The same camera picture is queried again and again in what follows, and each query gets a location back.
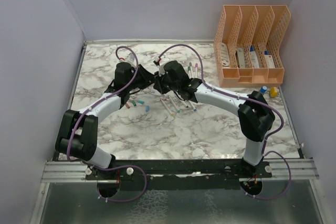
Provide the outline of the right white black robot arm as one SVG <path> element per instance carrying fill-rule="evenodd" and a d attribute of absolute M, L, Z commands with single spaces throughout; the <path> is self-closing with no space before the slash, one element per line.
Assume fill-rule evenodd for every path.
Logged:
<path fill-rule="evenodd" d="M 241 171 L 246 177 L 259 173 L 266 135 L 275 120 L 260 92 L 241 94 L 212 87 L 199 78 L 190 78 L 176 60 L 160 66 L 154 79 L 154 89 L 161 94 L 173 91 L 185 101 L 209 104 L 238 116 L 240 129 L 246 137 Z"/>

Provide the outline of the brown cap marker pen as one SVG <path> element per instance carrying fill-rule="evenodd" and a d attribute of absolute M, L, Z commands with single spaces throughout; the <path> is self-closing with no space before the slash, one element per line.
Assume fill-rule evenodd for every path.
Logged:
<path fill-rule="evenodd" d="M 172 117 L 174 117 L 174 113 L 170 110 L 170 108 L 168 107 L 168 105 L 166 104 L 166 102 L 161 99 L 161 103 L 163 104 L 163 106 L 165 107 L 165 109 L 167 110 L 167 112 L 169 113 L 169 115 L 171 115 Z"/>

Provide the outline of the grey cap marker pen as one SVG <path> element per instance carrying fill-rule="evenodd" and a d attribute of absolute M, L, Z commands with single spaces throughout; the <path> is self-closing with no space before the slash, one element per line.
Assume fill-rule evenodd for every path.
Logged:
<path fill-rule="evenodd" d="M 191 68 L 191 73 L 192 73 L 192 77 L 193 77 L 193 68 L 192 68 L 192 63 L 191 62 L 189 63 L 189 66 Z"/>

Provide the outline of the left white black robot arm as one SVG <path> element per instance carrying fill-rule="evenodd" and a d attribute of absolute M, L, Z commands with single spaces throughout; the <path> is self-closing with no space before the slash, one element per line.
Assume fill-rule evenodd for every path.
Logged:
<path fill-rule="evenodd" d="M 154 83 L 154 74 L 142 65 L 118 63 L 114 79 L 103 95 L 91 105 L 75 111 L 67 110 L 61 121 L 55 149 L 67 157 L 74 157 L 98 167 L 104 179 L 115 175 L 115 157 L 97 146 L 98 125 L 111 113 L 121 109 L 133 90 L 143 90 Z"/>

